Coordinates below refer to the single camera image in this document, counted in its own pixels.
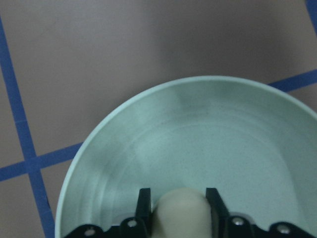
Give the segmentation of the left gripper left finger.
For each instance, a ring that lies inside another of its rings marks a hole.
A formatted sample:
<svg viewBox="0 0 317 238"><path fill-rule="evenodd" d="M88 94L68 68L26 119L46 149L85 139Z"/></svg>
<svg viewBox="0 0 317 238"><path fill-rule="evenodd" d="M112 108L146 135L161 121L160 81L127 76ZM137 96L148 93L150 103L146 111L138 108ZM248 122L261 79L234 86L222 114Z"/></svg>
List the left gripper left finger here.
<svg viewBox="0 0 317 238"><path fill-rule="evenodd" d="M150 188L141 188L139 190L135 216L143 220L147 233L150 235L152 229L152 201Z"/></svg>

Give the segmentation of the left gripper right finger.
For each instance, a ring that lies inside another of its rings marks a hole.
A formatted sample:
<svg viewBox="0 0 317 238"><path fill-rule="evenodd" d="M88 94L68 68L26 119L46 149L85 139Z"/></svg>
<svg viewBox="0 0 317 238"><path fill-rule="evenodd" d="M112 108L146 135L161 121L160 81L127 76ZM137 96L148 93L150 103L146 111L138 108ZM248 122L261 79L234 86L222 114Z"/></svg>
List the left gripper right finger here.
<svg viewBox="0 0 317 238"><path fill-rule="evenodd" d="M206 199L211 207L212 238L222 238L230 213L216 188L206 188Z"/></svg>

